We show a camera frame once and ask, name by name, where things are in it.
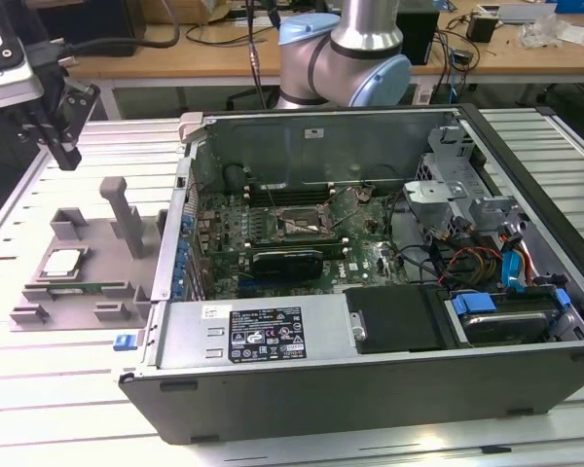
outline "wooden desk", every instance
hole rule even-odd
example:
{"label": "wooden desk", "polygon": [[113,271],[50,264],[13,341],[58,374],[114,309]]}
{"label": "wooden desk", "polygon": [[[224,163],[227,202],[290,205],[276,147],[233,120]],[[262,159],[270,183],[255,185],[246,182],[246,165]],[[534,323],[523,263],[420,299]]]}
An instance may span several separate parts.
{"label": "wooden desk", "polygon": [[[500,0],[514,3],[517,0]],[[440,27],[451,18],[469,13],[476,0],[457,0],[458,11],[441,14]],[[562,15],[575,25],[584,26],[584,15]],[[468,76],[469,83],[584,83],[584,47],[563,43],[560,48],[525,49],[517,39],[519,26],[504,25],[497,29],[489,44],[479,45],[480,63]],[[466,25],[455,32],[464,34]],[[220,42],[246,33],[245,27],[232,24],[208,26],[193,37]],[[150,25],[147,38],[164,40],[171,35],[170,26]],[[258,36],[257,46],[264,85],[278,84],[279,48],[274,30]],[[468,49],[457,37],[450,45]],[[132,57],[81,57],[80,64],[70,68],[74,78],[92,81],[100,86],[102,102],[110,119],[120,119],[121,112],[114,97],[116,88],[164,88],[190,86],[252,86],[246,47],[210,47],[187,41],[183,35],[171,49],[139,49]],[[427,65],[415,66],[412,83],[418,85],[416,102],[427,102],[443,69],[443,53],[435,44]]]}

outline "computer case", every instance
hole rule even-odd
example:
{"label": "computer case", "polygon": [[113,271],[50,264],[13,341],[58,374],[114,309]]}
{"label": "computer case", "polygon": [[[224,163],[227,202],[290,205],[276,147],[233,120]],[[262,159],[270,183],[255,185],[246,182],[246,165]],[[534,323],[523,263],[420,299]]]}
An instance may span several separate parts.
{"label": "computer case", "polygon": [[402,54],[413,65],[425,65],[430,56],[439,11],[431,0],[402,0],[396,24],[402,31]]}

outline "black box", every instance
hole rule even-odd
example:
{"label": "black box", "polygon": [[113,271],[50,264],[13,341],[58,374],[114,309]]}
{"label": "black box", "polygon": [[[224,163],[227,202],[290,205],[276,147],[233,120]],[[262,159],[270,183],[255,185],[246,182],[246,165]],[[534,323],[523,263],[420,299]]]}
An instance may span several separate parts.
{"label": "black box", "polygon": [[497,17],[472,15],[465,35],[471,42],[488,44],[491,41],[498,21],[499,19]]}
{"label": "black box", "polygon": [[[62,37],[69,44],[106,37],[142,39],[145,35],[145,17],[140,0],[87,0],[83,3],[37,12],[51,39]],[[136,46],[104,46],[83,54],[130,56]]]}
{"label": "black box", "polygon": [[431,0],[402,0],[396,25],[403,35],[402,54],[413,65],[425,65],[430,56],[439,10]]}

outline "workbench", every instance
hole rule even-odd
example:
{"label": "workbench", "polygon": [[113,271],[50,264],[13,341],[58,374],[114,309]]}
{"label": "workbench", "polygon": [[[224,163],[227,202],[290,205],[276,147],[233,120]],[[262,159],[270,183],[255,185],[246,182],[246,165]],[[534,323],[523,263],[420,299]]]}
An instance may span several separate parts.
{"label": "workbench", "polygon": [[[584,141],[557,117],[535,110],[483,113],[584,236]],[[113,380],[140,355],[113,351],[113,339],[134,330],[11,332],[9,312],[51,241],[49,222],[58,207],[79,207],[88,219],[111,218],[97,191],[109,175],[126,177],[128,201],[141,216],[168,206],[185,149],[177,124],[88,124],[76,171],[60,171],[42,152],[0,211],[0,466],[584,463],[584,388],[545,415],[170,446]],[[498,175],[492,177],[504,187]]]}
{"label": "workbench", "polygon": [[[451,18],[469,13],[480,2],[455,1],[458,10],[442,13],[439,26],[445,28]],[[499,0],[495,3],[515,3]],[[584,15],[562,15],[568,22],[584,26]],[[489,44],[480,44],[480,63],[467,76],[470,84],[551,84],[584,83],[584,47],[563,43],[560,48],[548,47],[527,50],[517,39],[519,26],[504,25],[493,34]],[[238,86],[253,87],[246,47],[222,48],[189,42],[182,28],[179,43],[167,50],[140,48],[132,57],[80,57],[79,64],[69,69],[76,79],[91,82],[101,89],[101,101],[109,120],[122,118],[114,90],[122,88],[187,88]],[[455,29],[464,35],[466,24]],[[246,34],[246,27],[229,23],[206,27],[202,35],[192,35],[205,41],[220,42]],[[166,40],[172,36],[167,25],[150,25],[146,37]],[[262,84],[279,84],[278,33],[266,31],[258,36]],[[450,37],[450,45],[471,50],[471,46],[457,37]],[[412,84],[417,85],[415,104],[427,104],[433,87],[439,81],[444,56],[438,44],[433,45],[429,61],[413,67]]]}

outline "blue drive latch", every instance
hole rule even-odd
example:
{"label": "blue drive latch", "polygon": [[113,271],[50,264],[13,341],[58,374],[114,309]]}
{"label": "blue drive latch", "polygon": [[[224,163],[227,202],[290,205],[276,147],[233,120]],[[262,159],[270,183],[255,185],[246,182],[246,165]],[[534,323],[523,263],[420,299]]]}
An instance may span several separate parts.
{"label": "blue drive latch", "polygon": [[517,292],[524,292],[524,286],[519,282],[519,271],[522,268],[522,258],[515,250],[504,252],[502,258],[502,284],[512,287]]}
{"label": "blue drive latch", "polygon": [[491,313],[497,309],[491,295],[484,292],[460,294],[452,299],[452,306],[458,316],[467,313]]}

